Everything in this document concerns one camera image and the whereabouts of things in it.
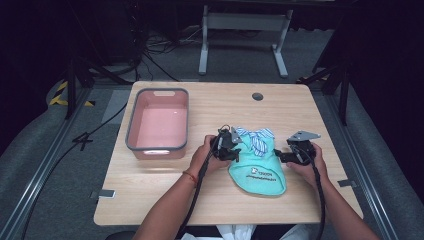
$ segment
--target yellow tape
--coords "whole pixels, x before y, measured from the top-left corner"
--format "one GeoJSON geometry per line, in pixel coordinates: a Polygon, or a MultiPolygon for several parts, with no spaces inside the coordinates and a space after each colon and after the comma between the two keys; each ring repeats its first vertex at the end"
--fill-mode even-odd
{"type": "MultiPolygon", "coordinates": [[[[50,105],[63,105],[68,106],[68,101],[66,100],[60,100],[60,96],[62,95],[65,88],[68,86],[68,82],[66,80],[63,80],[63,82],[60,84],[60,86],[57,88],[56,93],[54,94],[52,100],[50,101],[50,105]]],[[[96,101],[87,101],[85,102],[84,106],[86,107],[94,107],[96,105],[96,101]]]]}

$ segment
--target red bracelet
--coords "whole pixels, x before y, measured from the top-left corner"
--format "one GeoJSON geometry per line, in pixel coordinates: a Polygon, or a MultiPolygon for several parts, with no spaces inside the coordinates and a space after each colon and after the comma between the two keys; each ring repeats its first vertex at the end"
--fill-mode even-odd
{"type": "Polygon", "coordinates": [[[193,181],[195,185],[197,185],[197,178],[193,174],[191,174],[191,173],[189,173],[187,171],[183,171],[183,174],[189,175],[190,176],[190,180],[193,181]]]}

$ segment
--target person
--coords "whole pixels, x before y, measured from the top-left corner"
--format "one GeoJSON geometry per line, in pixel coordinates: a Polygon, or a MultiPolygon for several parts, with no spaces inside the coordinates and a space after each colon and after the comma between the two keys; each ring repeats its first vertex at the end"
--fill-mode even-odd
{"type": "MultiPolygon", "coordinates": [[[[210,150],[210,141],[215,137],[205,136],[204,143],[194,153],[186,174],[153,205],[133,240],[171,240],[175,239],[180,225],[188,212],[190,198],[196,186],[196,177],[210,150]]],[[[312,143],[316,151],[315,165],[321,176],[321,185],[326,201],[327,216],[334,225],[339,239],[378,239],[377,235],[350,207],[328,178],[327,167],[322,157],[322,149],[312,143]]],[[[206,176],[215,170],[227,167],[231,161],[220,161],[215,157],[209,160],[206,176]]],[[[300,174],[318,194],[315,175],[311,166],[287,163],[287,167],[300,174]]]]}

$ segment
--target wooden table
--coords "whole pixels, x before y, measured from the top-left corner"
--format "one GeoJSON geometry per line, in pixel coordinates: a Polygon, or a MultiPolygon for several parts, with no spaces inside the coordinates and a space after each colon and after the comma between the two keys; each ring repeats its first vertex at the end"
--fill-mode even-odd
{"type": "MultiPolygon", "coordinates": [[[[134,84],[113,150],[103,189],[115,190],[114,198],[100,198],[94,215],[98,225],[139,225],[153,204],[189,166],[191,156],[207,134],[217,135],[222,125],[248,130],[270,128],[276,149],[288,152],[286,139],[298,130],[321,134],[313,140],[322,147],[332,183],[354,210],[362,211],[340,159],[307,86],[198,82],[137,82],[134,84]],[[189,92],[187,153],[178,160],[138,160],[125,144],[136,93],[147,87],[181,87],[189,92]],[[256,101],[252,94],[263,94],[256,101]]],[[[302,177],[282,164],[287,191],[278,197],[244,192],[228,170],[207,176],[202,184],[189,225],[317,223],[319,204],[302,177]]]]}

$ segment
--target teal bib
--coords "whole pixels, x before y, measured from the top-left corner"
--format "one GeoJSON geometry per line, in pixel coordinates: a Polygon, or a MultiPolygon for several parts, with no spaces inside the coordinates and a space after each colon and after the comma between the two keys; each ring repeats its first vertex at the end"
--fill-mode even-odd
{"type": "Polygon", "coordinates": [[[246,192],[281,195],[286,191],[286,180],[280,160],[274,154],[272,132],[269,129],[263,130],[249,132],[237,128],[237,133],[243,142],[234,147],[241,151],[239,161],[231,162],[229,173],[234,182],[246,192]],[[255,134],[263,130],[266,130],[268,134],[255,134]]]}

